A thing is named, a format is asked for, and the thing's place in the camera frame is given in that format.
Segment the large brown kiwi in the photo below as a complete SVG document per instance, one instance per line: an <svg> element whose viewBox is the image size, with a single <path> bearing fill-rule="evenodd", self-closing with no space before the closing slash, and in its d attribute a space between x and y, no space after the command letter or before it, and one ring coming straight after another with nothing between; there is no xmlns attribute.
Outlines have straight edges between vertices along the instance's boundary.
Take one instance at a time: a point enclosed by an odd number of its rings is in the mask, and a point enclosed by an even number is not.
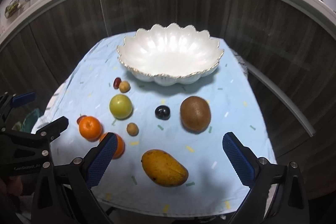
<svg viewBox="0 0 336 224"><path fill-rule="evenodd" d="M203 132L211 121L209 104L201 97L187 97L180 106L183 126L193 132Z"/></svg>

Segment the orange tangerine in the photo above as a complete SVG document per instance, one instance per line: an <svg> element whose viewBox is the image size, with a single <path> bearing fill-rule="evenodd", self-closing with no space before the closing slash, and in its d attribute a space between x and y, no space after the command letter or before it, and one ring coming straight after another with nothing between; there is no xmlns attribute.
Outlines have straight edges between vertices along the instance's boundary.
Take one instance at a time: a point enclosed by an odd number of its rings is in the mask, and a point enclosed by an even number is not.
<svg viewBox="0 0 336 224"><path fill-rule="evenodd" d="M80 135L88 141L96 141L102 134L100 121L93 116L86 116L79 124Z"/></svg>
<svg viewBox="0 0 336 224"><path fill-rule="evenodd" d="M120 135L113 133L113 136L114 141L112 141L112 138L109 138L108 143L104 146L104 149L99 155L102 159L118 159L125 151L125 143Z"/></svg>

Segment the brown longan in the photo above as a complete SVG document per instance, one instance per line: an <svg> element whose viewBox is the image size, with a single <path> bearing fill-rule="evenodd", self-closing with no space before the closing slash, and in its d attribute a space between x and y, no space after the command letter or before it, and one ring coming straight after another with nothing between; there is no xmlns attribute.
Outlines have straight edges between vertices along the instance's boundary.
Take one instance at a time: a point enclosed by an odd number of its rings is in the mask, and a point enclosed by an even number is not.
<svg viewBox="0 0 336 224"><path fill-rule="evenodd" d="M130 83L127 81L121 81L118 88L122 93L127 93L131 89Z"/></svg>
<svg viewBox="0 0 336 224"><path fill-rule="evenodd" d="M126 127L126 131L130 136L137 136L139 133L139 128L135 123L129 123Z"/></svg>

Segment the dark purple plum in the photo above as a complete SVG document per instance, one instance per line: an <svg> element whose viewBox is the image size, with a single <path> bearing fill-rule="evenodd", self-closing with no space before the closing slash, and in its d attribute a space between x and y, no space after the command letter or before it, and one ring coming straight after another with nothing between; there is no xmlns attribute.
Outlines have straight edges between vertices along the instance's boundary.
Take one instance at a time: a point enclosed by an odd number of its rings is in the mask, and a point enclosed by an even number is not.
<svg viewBox="0 0 336 224"><path fill-rule="evenodd" d="M166 105L160 105L155 109L154 114L158 119L168 120L170 118L170 108Z"/></svg>

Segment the checkered dish towel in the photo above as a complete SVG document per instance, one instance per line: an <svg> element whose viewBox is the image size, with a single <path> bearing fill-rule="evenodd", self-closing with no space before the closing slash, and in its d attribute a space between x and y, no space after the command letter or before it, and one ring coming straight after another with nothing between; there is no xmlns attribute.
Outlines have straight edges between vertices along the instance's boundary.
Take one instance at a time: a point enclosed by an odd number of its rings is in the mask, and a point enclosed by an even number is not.
<svg viewBox="0 0 336 224"><path fill-rule="evenodd" d="M248 78L248 68L245 64L244 59L233 49L231 49L232 54L234 55L235 59L237 60L238 64L240 65L240 68L246 78Z"/></svg>

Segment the white scalloped ceramic bowl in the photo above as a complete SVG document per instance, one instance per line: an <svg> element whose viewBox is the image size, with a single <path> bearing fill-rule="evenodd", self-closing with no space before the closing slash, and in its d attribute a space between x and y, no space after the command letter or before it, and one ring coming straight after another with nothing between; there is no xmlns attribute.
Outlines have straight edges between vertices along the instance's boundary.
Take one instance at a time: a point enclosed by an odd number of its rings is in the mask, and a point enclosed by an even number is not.
<svg viewBox="0 0 336 224"><path fill-rule="evenodd" d="M117 46L118 61L136 79L160 86L189 85L212 74L224 55L220 40L192 25L155 24L126 36Z"/></svg>

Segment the yellow mango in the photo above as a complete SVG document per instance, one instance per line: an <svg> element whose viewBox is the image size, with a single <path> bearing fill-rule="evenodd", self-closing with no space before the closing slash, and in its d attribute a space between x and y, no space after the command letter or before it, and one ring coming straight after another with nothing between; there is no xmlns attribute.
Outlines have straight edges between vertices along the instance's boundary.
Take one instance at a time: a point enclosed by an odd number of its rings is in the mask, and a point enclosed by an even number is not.
<svg viewBox="0 0 336 224"><path fill-rule="evenodd" d="M160 149L146 151L141 164L146 175L163 187L181 186L189 177L189 171L179 161Z"/></svg>

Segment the green round apple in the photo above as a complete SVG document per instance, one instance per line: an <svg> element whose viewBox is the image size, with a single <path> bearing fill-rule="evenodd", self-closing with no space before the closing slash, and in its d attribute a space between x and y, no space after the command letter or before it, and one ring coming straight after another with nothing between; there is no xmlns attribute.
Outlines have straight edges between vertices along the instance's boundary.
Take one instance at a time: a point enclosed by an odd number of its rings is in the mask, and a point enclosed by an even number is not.
<svg viewBox="0 0 336 224"><path fill-rule="evenodd" d="M131 115L133 105L127 96L117 94L110 100L109 110L116 119L123 120Z"/></svg>

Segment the light blue patterned tablecloth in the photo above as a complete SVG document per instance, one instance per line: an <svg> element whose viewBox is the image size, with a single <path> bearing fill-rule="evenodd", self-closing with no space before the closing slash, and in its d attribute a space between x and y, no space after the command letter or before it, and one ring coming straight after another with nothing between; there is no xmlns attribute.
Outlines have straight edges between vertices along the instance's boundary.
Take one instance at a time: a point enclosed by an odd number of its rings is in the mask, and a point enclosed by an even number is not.
<svg viewBox="0 0 336 224"><path fill-rule="evenodd" d="M51 143L56 165L68 164L84 156L93 143L79 133L77 119L82 115L97 118L106 132L115 132L125 142L123 155L112 160L98 186L92 188L103 203L123 210L164 217L204 217L235 211L248 193L222 149L223 135L234 133L255 153L275 162L263 115L240 65L224 40L224 55L214 73L190 85L169 87L144 83L118 62L117 46L124 34L100 40L64 81L52 106L34 125L66 117L67 129ZM130 91L113 88L116 77L130 83ZM126 119L116 119L109 110L117 94L127 96L133 111ZM203 132L186 129L180 117L181 103L190 96L203 98L210 107L211 121ZM168 120L158 119L160 105L170 108ZM135 123L137 136L126 127ZM188 171L187 181L167 188L155 184L144 172L142 155L151 149L169 153Z"/></svg>

